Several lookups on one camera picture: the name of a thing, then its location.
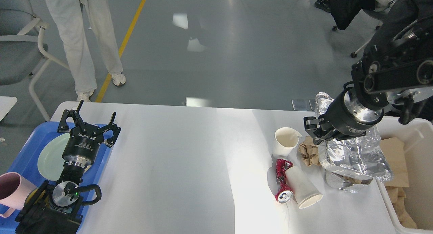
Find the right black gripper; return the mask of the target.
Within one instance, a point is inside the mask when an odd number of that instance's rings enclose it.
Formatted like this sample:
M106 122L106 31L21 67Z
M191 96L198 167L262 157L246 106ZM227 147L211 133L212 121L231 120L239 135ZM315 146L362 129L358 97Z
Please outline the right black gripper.
M345 89L328 106L325 117L304 117L304 129L315 145L323 141L338 141L362 137L380 122L384 110L371 110L358 100L355 89Z

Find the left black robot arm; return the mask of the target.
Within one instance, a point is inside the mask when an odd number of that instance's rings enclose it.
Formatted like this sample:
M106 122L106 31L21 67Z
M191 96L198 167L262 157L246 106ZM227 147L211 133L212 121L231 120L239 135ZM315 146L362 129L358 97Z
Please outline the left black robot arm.
M97 183L84 180L85 170L96 163L101 145L111 148L121 128L115 123L116 112L104 126L84 122L77 109L64 110L57 132L68 136L61 151L62 172L57 180L45 180L26 199L15 221L17 234L76 234L81 223L83 207L102 198Z

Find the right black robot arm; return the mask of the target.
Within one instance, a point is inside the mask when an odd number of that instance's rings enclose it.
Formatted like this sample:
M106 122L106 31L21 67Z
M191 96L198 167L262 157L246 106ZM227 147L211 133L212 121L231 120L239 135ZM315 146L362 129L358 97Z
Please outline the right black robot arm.
M314 144L366 135L390 103L401 124L431 121L432 0L396 0L351 77L325 113L304 118Z

